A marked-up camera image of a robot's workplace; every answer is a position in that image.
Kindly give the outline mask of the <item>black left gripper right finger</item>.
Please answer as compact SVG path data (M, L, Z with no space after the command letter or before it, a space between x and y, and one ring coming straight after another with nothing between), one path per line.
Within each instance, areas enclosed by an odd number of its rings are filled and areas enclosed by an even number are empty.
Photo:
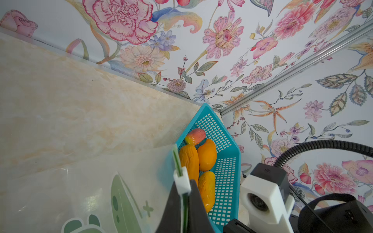
M195 180L190 180L191 192L188 203L188 233L215 233Z

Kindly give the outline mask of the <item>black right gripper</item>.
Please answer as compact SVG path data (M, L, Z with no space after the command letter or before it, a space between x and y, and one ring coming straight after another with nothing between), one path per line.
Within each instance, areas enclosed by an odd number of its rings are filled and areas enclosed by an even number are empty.
M250 175L261 178L283 178L283 169L259 163ZM295 189L289 184L289 194ZM299 216L290 215L293 233L371 233L373 231L372 212L354 196L349 194L329 194L308 203ZM237 219L231 220L225 233L256 233L248 225Z

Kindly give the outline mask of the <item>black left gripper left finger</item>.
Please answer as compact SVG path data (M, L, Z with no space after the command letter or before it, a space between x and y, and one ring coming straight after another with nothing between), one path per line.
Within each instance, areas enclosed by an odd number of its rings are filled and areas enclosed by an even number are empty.
M182 232L182 198L178 194L175 182L172 185L165 210L156 233L181 233Z

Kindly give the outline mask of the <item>clear green-print zip bag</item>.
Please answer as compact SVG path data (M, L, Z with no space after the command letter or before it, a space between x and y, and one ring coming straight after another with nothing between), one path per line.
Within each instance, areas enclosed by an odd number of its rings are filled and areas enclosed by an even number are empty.
M4 233L154 233L174 182L173 145L106 153L10 179Z

